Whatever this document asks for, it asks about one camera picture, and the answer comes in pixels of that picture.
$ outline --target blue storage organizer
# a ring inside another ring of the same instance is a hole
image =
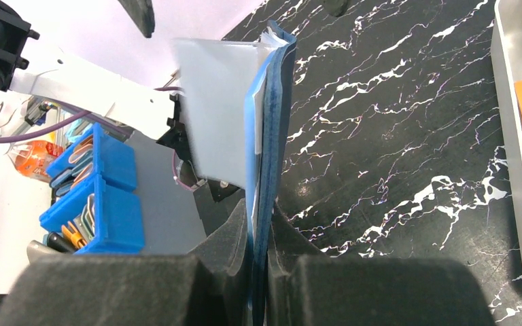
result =
[[[81,215],[87,197],[93,192],[95,235],[77,254],[140,252],[145,246],[145,235],[139,198],[106,184],[100,175],[83,180],[53,204],[39,218],[41,227],[60,234],[62,225]]]
[[[47,168],[47,173],[55,178],[74,164],[69,163],[69,156],[79,143],[93,135],[93,167],[88,180],[94,175],[103,176],[109,185],[132,192],[137,188],[137,171],[135,170],[135,151],[131,146],[105,134],[99,124],[87,130],[74,144],[61,154]]]

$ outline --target white paper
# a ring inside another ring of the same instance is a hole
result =
[[[203,39],[176,39],[173,48],[185,90],[183,108],[197,173],[245,187],[243,101],[273,48]]]

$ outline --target marble countertop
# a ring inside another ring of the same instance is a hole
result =
[[[489,48],[493,0],[268,0],[298,38],[279,203],[331,257],[466,264],[498,325],[522,325],[522,267]]]

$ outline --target plastic bottle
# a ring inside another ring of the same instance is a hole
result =
[[[62,153],[63,148],[51,142],[28,141],[15,144],[7,154],[20,174],[48,183],[47,167]]]

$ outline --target white tray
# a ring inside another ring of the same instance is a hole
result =
[[[522,260],[522,132],[514,87],[522,80],[522,0],[495,3],[491,59]]]

